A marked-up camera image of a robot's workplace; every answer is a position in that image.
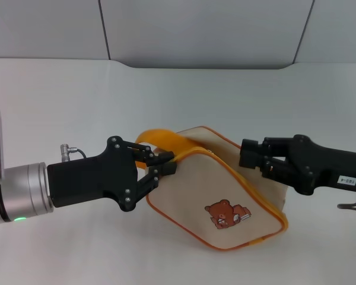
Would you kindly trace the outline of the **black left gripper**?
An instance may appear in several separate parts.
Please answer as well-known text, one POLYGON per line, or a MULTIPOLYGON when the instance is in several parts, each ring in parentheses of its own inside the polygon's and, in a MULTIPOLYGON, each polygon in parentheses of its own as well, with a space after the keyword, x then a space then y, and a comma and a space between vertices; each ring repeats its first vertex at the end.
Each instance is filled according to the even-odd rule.
POLYGON ((105 150, 97 156, 48 165, 52 204, 66 207, 109 198, 122 211, 132 211, 136 203, 159 186, 161 178, 176 173, 177 163, 168 163, 172 159, 172 151, 157 154, 150 146, 110 137, 105 150), (135 161, 149 167, 139 181, 135 161))

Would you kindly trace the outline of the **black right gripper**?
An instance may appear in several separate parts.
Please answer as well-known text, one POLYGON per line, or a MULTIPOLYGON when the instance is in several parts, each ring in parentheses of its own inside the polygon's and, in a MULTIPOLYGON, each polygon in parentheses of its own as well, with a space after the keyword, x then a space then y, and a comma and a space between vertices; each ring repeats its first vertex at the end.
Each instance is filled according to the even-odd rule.
POLYGON ((309 137, 265 137, 258 141, 244 139, 239 165, 259 168, 263 178, 282 183, 302 195, 313 195, 318 187, 356 192, 356 153, 322 147, 309 137))

